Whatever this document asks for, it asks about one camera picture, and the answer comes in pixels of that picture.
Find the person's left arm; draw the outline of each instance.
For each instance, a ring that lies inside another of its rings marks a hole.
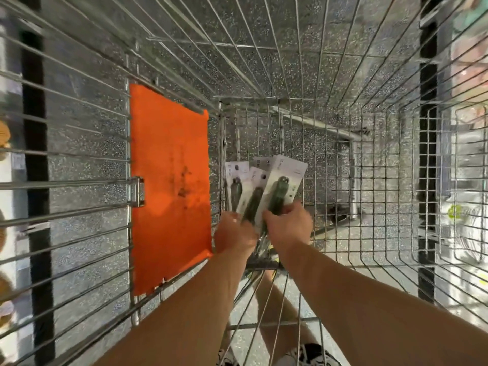
[[[101,357],[95,366],[214,365],[246,260],[257,236],[223,213],[216,254],[185,285]]]

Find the person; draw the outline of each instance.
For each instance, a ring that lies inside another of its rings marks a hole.
[[[486,364],[487,333],[314,249],[308,244],[312,218],[300,202],[285,206],[283,212],[280,216],[264,213],[269,239],[352,366]],[[97,366],[237,364],[230,350],[223,357],[228,346],[228,336],[223,334],[257,241],[251,224],[241,223],[239,217],[222,213],[214,236],[216,254],[102,356]],[[297,351],[300,364],[338,364],[325,350],[323,359],[321,346],[303,322],[300,327],[297,321],[273,325],[280,316],[282,321],[296,320],[298,313],[286,299],[281,310],[283,294],[273,285],[271,272],[265,271],[255,285],[258,318],[266,324],[260,332],[273,354],[270,364],[297,364]]]

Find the orange panel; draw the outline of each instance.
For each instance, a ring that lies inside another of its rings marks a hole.
[[[131,85],[132,176],[145,206],[132,210],[134,295],[149,293],[212,254],[208,112],[196,114]]]

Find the hand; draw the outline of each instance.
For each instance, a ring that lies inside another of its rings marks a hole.
[[[284,205],[282,213],[280,216],[268,210],[263,213],[271,243],[277,249],[294,242],[308,243],[313,231],[313,221],[302,202],[294,201]]]
[[[242,223],[240,221],[241,216],[237,213],[223,212],[220,215],[219,226],[214,234],[217,253],[235,249],[247,254],[247,257],[251,255],[256,247],[258,234],[249,221],[242,221]]]

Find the metal shopping cart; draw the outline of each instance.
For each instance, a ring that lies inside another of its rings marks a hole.
[[[91,364],[204,264],[131,296],[131,82],[209,111],[213,227],[226,160],[303,160],[317,248],[488,329],[487,2],[0,0],[5,362]],[[300,314],[282,325],[334,352],[276,284]],[[269,361],[260,322],[243,280],[243,365]]]

